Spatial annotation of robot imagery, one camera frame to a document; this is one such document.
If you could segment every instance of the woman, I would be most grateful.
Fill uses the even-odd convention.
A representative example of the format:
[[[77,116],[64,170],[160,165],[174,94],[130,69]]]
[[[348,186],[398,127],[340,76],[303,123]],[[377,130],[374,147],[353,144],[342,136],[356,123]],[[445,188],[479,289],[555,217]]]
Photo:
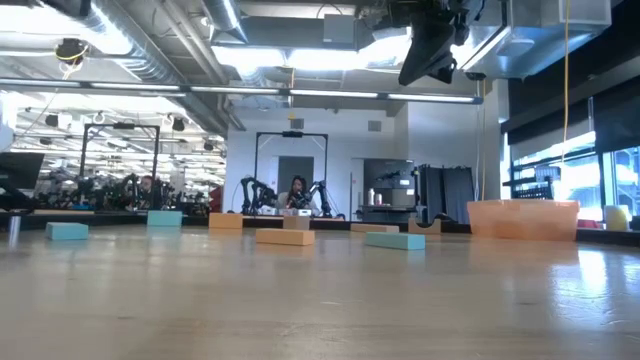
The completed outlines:
[[[299,200],[303,199],[304,196],[308,196],[307,181],[302,176],[296,175],[291,181],[289,192],[278,195],[278,209],[311,209],[316,214],[317,207],[313,199],[304,206],[299,207]]]

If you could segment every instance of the orange foam block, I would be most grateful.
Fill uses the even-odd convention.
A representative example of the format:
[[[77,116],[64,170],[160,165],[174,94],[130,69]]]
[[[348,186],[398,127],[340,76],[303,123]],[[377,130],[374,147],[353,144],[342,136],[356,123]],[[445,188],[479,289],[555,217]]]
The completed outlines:
[[[289,230],[309,230],[310,219],[308,216],[285,216],[282,228]]]
[[[355,232],[400,232],[397,225],[372,225],[372,224],[351,224],[351,231]]]
[[[256,242],[262,244],[279,245],[313,245],[316,234],[309,230],[289,229],[258,229],[256,230]]]
[[[209,228],[211,229],[242,229],[242,214],[209,214]]]

